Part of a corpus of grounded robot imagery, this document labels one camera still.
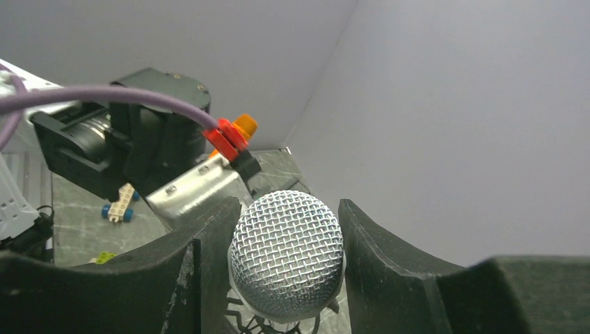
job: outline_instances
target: floor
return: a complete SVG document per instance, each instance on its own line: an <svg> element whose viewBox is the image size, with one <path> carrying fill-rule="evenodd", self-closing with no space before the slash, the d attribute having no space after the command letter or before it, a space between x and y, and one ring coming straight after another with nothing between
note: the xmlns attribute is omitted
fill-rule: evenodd
<svg viewBox="0 0 590 334"><path fill-rule="evenodd" d="M284 189L291 186L294 178L302 179L291 155L284 150L254 152L254 156L259 161L262 172L250 181L253 189L262 192ZM293 189L309 192L304 184L302 181L293 186ZM106 204L104 200L56 175L53 178L53 195L56 212L54 252L57 266L85 264L101 252L121 254L166 234L160 220L144 202L132 204L134 217L130 223L113 224L101 216L102 207ZM318 334L351 332L344 286L337 300L340 305L339 313L324 310ZM243 306L230 305L229 308L240 311L242 319L247 321L252 317ZM236 325L234 317L228 319ZM312 333L313 326L313 319L302 321L300 330L302 333Z"/></svg>

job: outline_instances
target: bolt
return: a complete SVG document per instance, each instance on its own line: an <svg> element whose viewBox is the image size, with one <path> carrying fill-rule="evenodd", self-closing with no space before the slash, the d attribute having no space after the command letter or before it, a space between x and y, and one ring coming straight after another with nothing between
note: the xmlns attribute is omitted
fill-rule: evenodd
<svg viewBox="0 0 590 334"><path fill-rule="evenodd" d="M175 191L176 191L176 186L169 186L168 188L166 188L166 193L168 195L172 195Z"/></svg>

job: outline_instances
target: blue wheel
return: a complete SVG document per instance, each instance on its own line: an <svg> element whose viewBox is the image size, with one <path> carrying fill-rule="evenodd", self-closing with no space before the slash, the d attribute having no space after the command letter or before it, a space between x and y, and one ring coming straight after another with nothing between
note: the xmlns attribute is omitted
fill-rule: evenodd
<svg viewBox="0 0 590 334"><path fill-rule="evenodd" d="M125 210L125 214L123 214L123 221L130 222L131 218L133 218L133 209Z"/></svg>
<svg viewBox="0 0 590 334"><path fill-rule="evenodd" d="M111 203L105 204L102 207L102 218L106 218L109 215L109 210L111 209Z"/></svg>

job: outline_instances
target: wall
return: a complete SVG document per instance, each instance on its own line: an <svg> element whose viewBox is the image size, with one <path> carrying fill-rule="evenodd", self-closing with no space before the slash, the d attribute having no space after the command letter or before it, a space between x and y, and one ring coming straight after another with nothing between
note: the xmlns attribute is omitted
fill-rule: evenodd
<svg viewBox="0 0 590 334"><path fill-rule="evenodd" d="M250 113L254 148L284 147L356 0L18 0L0 11L0 58L60 84L145 66L212 92L212 113Z"/></svg>
<svg viewBox="0 0 590 334"><path fill-rule="evenodd" d="M359 0L288 142L312 190L458 264L590 255L589 13Z"/></svg>

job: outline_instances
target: metal mesh sphere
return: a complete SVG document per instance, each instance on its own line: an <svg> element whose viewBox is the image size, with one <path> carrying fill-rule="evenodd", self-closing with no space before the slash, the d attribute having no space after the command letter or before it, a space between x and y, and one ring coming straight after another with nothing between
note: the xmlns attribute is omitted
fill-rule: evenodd
<svg viewBox="0 0 590 334"><path fill-rule="evenodd" d="M228 252L230 280L254 313L295 321L339 292L344 244L336 216L317 198L276 191L241 215Z"/></svg>

